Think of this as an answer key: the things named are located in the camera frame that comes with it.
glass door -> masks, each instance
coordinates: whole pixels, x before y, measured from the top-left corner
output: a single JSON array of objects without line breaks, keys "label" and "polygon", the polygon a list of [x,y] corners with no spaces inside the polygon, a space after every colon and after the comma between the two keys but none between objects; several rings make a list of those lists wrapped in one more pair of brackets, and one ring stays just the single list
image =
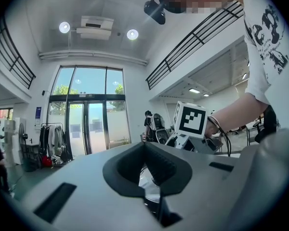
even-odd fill
[{"label": "glass door", "polygon": [[106,150],[104,104],[71,102],[68,111],[69,142],[73,158]]},{"label": "glass door", "polygon": [[69,105],[69,142],[73,155],[76,159],[80,155],[88,154],[84,144],[85,129],[83,123],[84,104],[82,102],[72,102]]},{"label": "glass door", "polygon": [[91,146],[91,152],[97,153],[106,150],[105,143],[105,124],[103,116],[102,103],[90,103],[88,106],[88,124],[89,124],[89,139],[88,143]]}]

glass window pane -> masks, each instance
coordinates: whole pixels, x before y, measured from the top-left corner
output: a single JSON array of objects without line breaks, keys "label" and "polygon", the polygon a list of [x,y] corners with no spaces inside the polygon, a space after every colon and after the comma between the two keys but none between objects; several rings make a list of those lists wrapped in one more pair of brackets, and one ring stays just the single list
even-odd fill
[{"label": "glass window pane", "polygon": [[101,103],[89,104],[89,131],[92,153],[105,151],[103,105]]},{"label": "glass window pane", "polygon": [[83,104],[70,104],[69,106],[69,140],[73,158],[85,155],[85,145],[83,143]]},{"label": "glass window pane", "polygon": [[106,69],[77,68],[70,94],[105,94]]},{"label": "glass window pane", "polygon": [[67,95],[74,68],[61,68],[52,95]]},{"label": "glass window pane", "polygon": [[13,109],[10,109],[8,120],[13,119]]},{"label": "glass window pane", "polygon": [[65,129],[66,103],[50,103],[48,122],[62,123]]},{"label": "glass window pane", "polygon": [[107,94],[124,94],[123,74],[118,70],[107,70]]},{"label": "glass window pane", "polygon": [[109,148],[130,143],[129,126],[124,101],[107,102]]}]

door frame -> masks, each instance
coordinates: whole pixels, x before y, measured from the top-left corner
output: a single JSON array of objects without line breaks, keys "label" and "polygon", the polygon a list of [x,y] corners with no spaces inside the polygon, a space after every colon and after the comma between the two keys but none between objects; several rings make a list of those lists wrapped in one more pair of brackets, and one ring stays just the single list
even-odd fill
[{"label": "door frame", "polygon": [[85,148],[85,154],[92,154],[92,145],[90,141],[90,121],[89,121],[89,105],[92,103],[100,103],[102,104],[103,111],[103,132],[104,132],[104,140],[106,150],[109,149],[109,133],[108,133],[108,122],[107,122],[107,108],[106,101],[74,101],[68,102],[68,106],[66,107],[66,142],[68,143],[68,147],[70,148],[71,157],[72,156],[72,148],[70,143],[70,124],[69,124],[69,115],[70,115],[70,106],[73,104],[81,104],[82,105],[82,138],[83,145]]}]

white cube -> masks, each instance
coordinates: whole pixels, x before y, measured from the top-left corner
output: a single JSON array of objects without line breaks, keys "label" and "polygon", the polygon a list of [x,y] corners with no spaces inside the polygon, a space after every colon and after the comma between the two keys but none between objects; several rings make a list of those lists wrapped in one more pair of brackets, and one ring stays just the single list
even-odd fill
[{"label": "white cube", "polygon": [[174,132],[202,139],[207,120],[208,112],[204,107],[179,101],[173,117]]}]

red bag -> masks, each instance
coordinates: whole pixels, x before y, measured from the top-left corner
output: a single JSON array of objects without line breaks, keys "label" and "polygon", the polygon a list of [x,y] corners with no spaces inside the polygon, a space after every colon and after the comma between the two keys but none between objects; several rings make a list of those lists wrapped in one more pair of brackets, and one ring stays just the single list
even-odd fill
[{"label": "red bag", "polygon": [[47,156],[43,156],[42,157],[42,165],[44,167],[51,167],[53,165],[53,162],[50,158],[48,158]]}]

